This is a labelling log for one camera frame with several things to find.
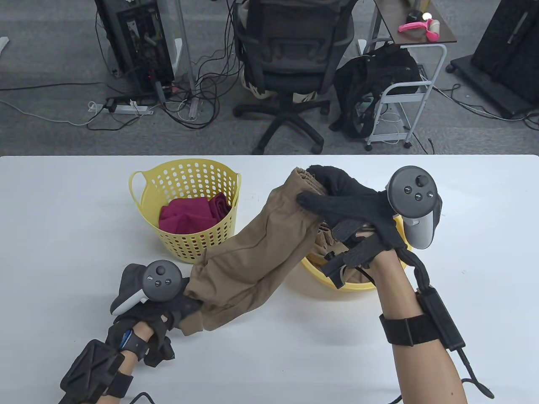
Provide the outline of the person's right hand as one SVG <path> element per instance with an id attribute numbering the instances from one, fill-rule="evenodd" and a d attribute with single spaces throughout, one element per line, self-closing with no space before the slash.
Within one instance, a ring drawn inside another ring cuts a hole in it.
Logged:
<path id="1" fill-rule="evenodd" d="M 312 165 L 307 171 L 327 194 L 304 191 L 296 200 L 321 217 L 333 237 L 348 248 L 342 263 L 366 268 L 372 274 L 402 273 L 397 252 L 406 250 L 406 243 L 396 227 L 387 193 L 358 183 L 336 167 Z"/>

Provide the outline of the person's left hand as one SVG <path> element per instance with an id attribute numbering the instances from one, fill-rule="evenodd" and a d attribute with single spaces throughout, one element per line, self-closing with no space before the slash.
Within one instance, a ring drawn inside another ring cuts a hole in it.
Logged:
<path id="1" fill-rule="evenodd" d="M 118 352 L 133 352 L 147 366 L 156 367 L 164 360 L 175 358 L 167 332 L 187 316 L 200 311 L 201 306 L 200 300 L 189 298 L 182 292 L 167 302 L 148 300 L 138 303 L 116 316 L 105 343 Z M 140 322 L 145 322 L 154 331 L 148 342 L 135 335 L 134 327 Z"/>

